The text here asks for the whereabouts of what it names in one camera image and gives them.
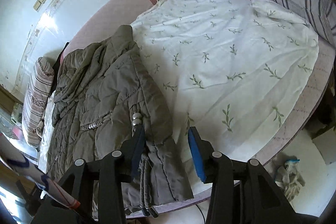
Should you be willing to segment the white leaf-print bed sheet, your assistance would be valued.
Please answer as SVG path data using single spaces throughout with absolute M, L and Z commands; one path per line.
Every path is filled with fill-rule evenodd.
M 279 130 L 318 57 L 306 19 L 269 0 L 158 0 L 130 25 L 165 97 L 193 195 L 187 129 L 245 161 Z

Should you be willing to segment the pink rear bolster cushion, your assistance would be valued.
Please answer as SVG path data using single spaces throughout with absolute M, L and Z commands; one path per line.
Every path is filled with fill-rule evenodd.
M 62 58 L 75 50 L 111 37 L 119 26 L 130 25 L 156 2 L 157 0 L 110 0 L 73 37 L 65 47 Z

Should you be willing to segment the beige wall switch plate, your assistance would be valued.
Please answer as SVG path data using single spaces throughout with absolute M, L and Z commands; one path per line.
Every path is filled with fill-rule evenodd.
M 37 0 L 33 6 L 35 11 L 39 11 L 41 6 L 46 2 L 46 0 Z

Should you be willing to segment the crumpled cloth on floor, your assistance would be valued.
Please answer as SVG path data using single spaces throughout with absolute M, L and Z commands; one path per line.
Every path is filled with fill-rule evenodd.
M 274 181 L 289 202 L 299 195 L 301 188 L 306 184 L 299 172 L 299 162 L 299 159 L 289 159 L 276 172 Z

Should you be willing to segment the striped floral left pillow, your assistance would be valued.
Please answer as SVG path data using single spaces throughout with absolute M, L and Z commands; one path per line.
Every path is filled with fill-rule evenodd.
M 22 110 L 23 135 L 26 143 L 33 148 L 39 147 L 41 142 L 37 128 L 45 112 L 54 75 L 55 72 L 48 60 L 39 57 L 30 74 Z

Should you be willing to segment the white patterned sleeve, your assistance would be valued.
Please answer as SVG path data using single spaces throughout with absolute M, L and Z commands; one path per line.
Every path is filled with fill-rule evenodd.
M 37 187 L 46 194 L 72 210 L 80 206 L 80 202 L 68 194 L 59 184 L 49 178 L 38 167 L 22 155 L 1 133 L 1 162 L 14 173 L 24 176 L 28 180 L 34 182 Z

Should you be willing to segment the black garment behind pillow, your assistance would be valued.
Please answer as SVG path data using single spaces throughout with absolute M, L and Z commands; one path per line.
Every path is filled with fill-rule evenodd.
M 64 48 L 62 49 L 62 51 L 58 55 L 58 58 L 56 59 L 56 62 L 55 62 L 55 64 L 52 67 L 52 69 L 54 70 L 54 77 L 57 77 L 57 75 L 58 75 L 58 71 L 59 71 L 60 65 L 61 65 L 61 63 L 63 62 L 63 59 L 64 59 L 63 52 L 67 48 L 68 44 L 69 44 L 69 42 L 66 42 Z

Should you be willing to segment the olive quilted hooded jacket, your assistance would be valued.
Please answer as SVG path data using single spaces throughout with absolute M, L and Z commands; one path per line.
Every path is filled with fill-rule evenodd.
M 131 26 L 68 54 L 58 72 L 47 174 L 60 180 L 77 159 L 102 159 L 131 138 L 141 116 L 146 147 L 140 175 L 122 184 L 126 213 L 193 197 L 173 139 L 165 97 L 142 63 Z

